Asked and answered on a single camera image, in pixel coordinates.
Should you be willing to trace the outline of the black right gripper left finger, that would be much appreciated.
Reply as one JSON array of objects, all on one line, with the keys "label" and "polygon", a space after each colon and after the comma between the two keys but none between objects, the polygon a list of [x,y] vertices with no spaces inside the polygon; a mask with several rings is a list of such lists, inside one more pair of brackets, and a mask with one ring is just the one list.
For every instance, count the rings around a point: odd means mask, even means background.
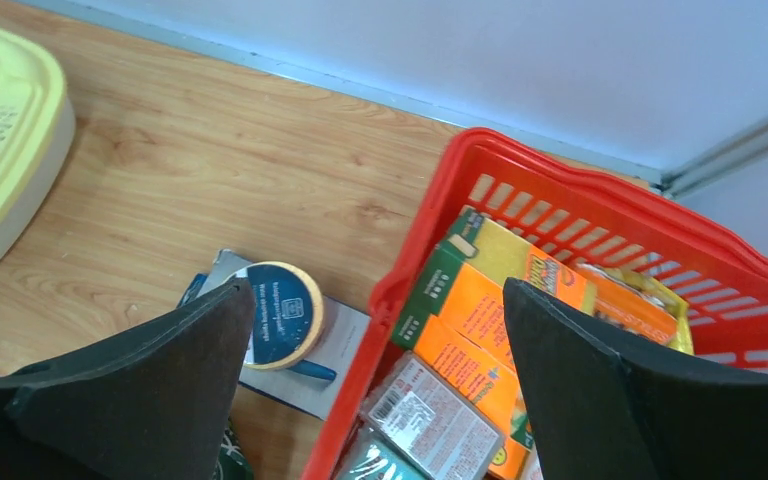
[{"label": "black right gripper left finger", "polygon": [[0,479],[211,478],[255,313],[233,279],[0,376]]}]

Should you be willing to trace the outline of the green cat litter bag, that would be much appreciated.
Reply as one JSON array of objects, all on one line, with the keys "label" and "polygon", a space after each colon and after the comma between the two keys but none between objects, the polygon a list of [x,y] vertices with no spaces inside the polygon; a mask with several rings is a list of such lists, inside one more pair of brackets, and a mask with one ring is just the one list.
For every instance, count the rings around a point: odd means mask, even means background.
[{"label": "green cat litter bag", "polygon": [[224,429],[212,480],[253,480],[254,472],[244,457],[231,420]]}]

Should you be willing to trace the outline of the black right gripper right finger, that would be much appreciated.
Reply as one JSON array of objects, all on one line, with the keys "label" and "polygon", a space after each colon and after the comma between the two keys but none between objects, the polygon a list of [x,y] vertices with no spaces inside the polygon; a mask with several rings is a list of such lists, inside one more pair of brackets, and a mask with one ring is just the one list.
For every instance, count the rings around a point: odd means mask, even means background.
[{"label": "black right gripper right finger", "polygon": [[768,374],[633,335],[515,278],[516,373],[547,479],[768,479]]}]

